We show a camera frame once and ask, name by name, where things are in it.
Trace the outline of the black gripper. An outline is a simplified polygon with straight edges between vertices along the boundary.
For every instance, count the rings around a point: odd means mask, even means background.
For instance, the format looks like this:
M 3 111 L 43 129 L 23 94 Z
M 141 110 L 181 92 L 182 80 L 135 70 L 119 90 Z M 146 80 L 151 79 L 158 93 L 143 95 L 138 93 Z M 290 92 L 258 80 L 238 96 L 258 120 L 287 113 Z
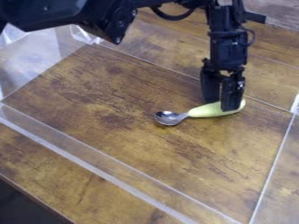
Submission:
M 243 0 L 230 0 L 222 4 L 221 0 L 209 0 L 206 5 L 207 24 L 210 26 L 210 58 L 203 61 L 201 70 L 201 88 L 206 103 L 221 100 L 225 112 L 238 110 L 243 100 L 246 78 L 242 75 L 249 63 L 249 47 L 255 40 L 249 34 L 255 34 L 245 23 L 247 12 Z M 222 82 L 221 72 L 233 75 Z

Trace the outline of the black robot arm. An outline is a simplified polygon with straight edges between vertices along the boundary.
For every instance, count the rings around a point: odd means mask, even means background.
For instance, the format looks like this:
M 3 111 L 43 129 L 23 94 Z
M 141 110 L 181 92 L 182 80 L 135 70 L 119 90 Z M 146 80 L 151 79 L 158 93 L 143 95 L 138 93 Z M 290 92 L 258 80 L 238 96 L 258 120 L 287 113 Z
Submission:
M 254 32 L 243 26 L 243 0 L 0 0 L 0 32 L 7 25 L 23 32 L 78 25 L 118 45 L 142 8 L 169 21 L 186 19 L 198 9 L 206 11 L 210 57 L 201 70 L 202 93 L 206 102 L 219 102 L 225 112 L 238 109 L 254 42 L 249 37 Z

